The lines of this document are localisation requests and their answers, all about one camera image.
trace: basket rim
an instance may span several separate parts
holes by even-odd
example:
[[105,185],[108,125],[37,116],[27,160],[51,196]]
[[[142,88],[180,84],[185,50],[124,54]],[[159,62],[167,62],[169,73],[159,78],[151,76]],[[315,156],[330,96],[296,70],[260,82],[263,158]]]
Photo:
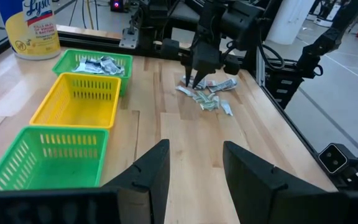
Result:
[[13,142],[9,145],[8,149],[4,153],[4,155],[0,158],[0,169],[2,164],[5,162],[8,155],[14,150],[14,146],[17,144],[17,142],[20,140],[20,138],[23,136],[23,134],[28,129],[49,129],[49,130],[56,130],[56,129],[66,129],[66,130],[84,130],[84,131],[94,131],[94,132],[103,132],[104,133],[104,141],[102,144],[102,151],[101,151],[101,157],[99,159],[99,166],[98,166],[98,174],[96,176],[95,180],[95,187],[97,187],[100,184],[101,175],[103,173],[103,165],[104,165],[104,158],[106,155],[106,149],[107,149],[107,143],[109,139],[109,132],[105,129],[101,128],[68,128],[68,127],[59,127],[59,126],[26,126],[22,128],[19,133],[17,133],[16,137],[14,138]]
[[[105,126],[93,126],[93,125],[80,125],[80,124],[40,124],[40,123],[35,123],[35,119],[37,119],[37,117],[40,114],[41,109],[45,106],[45,104],[47,104],[47,101],[49,100],[49,98],[53,94],[53,92],[55,91],[56,86],[67,75],[74,75],[74,76],[79,76],[79,77],[92,77],[92,78],[95,78],[95,79],[115,79],[115,80],[118,81],[118,86],[117,86],[117,89],[116,89],[116,92],[115,92],[116,97],[115,97],[115,99],[113,99],[116,103],[113,104],[112,113],[111,113],[111,116],[110,116],[110,122],[109,122],[108,125],[105,125]],[[80,74],[80,73],[73,73],[73,72],[63,72],[56,79],[55,83],[49,89],[49,92],[47,93],[47,95],[42,100],[41,104],[39,105],[39,107],[37,108],[37,110],[35,111],[33,116],[31,117],[30,125],[35,125],[35,126],[56,126],[56,127],[69,127],[69,128],[103,128],[103,129],[111,129],[113,124],[114,124],[114,116],[115,116],[115,113],[116,113],[116,110],[117,110],[120,89],[121,89],[121,79],[118,78],[118,77],[87,75],[87,74]]]
[[71,71],[59,71],[57,69],[57,67],[60,65],[60,63],[65,59],[66,54],[68,54],[69,52],[98,53],[98,54],[119,55],[119,56],[123,56],[123,57],[128,57],[128,60],[129,60],[129,63],[131,64],[131,66],[129,67],[129,71],[128,71],[127,75],[123,76],[123,77],[120,77],[120,78],[130,78],[132,76],[132,65],[133,65],[133,61],[134,61],[134,57],[132,55],[116,54],[116,53],[109,53],[109,52],[100,52],[100,51],[96,51],[96,50],[71,49],[71,48],[67,49],[64,52],[64,54],[60,57],[59,61],[55,64],[55,66],[53,66],[52,71],[55,74],[61,75],[61,74],[66,73],[66,72],[71,72]]

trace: can label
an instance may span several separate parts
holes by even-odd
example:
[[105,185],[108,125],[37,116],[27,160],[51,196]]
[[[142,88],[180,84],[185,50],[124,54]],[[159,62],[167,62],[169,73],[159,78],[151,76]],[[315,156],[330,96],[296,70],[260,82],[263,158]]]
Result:
[[22,10],[5,21],[12,48],[28,56],[49,55],[60,50],[50,0],[13,1],[21,4]]

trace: wooden table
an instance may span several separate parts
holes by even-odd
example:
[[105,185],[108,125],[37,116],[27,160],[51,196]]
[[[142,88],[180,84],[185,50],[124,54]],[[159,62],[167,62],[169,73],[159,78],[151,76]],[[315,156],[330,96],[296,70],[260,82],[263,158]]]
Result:
[[[114,36],[106,32],[60,30]],[[9,49],[0,55],[0,158],[56,80],[59,57],[28,61]],[[234,116],[202,111],[175,87],[179,62],[134,57],[132,80],[119,99],[102,184],[129,167],[160,139],[170,140],[171,179],[165,223],[239,223],[223,171],[223,141],[230,140],[322,189],[335,187],[247,71],[235,90],[219,92]],[[222,71],[208,78],[227,79]]]

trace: white pillar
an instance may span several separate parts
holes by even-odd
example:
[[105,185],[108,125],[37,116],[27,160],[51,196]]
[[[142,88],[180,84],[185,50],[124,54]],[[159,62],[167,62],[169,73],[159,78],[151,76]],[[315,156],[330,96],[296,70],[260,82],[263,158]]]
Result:
[[313,3],[314,0],[283,0],[267,39],[278,44],[292,44]]

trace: disinfectant spray can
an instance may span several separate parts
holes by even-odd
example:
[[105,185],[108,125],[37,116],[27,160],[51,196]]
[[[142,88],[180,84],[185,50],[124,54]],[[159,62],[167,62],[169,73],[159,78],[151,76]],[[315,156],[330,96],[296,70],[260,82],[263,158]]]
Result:
[[18,57],[43,60],[60,53],[52,0],[0,0],[0,13]]

